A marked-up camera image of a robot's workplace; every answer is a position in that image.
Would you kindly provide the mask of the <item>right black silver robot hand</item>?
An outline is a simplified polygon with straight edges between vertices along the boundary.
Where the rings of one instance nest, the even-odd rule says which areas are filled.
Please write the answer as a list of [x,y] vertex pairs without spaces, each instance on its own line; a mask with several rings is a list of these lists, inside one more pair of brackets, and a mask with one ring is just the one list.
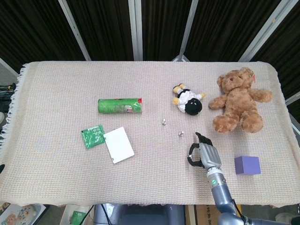
[[[215,167],[217,169],[221,168],[221,160],[218,150],[213,146],[211,139],[203,136],[202,134],[196,132],[196,136],[199,139],[199,143],[193,143],[190,146],[187,161],[191,166],[202,167],[206,171]],[[200,159],[198,161],[192,160],[192,154],[194,150],[199,150]]]

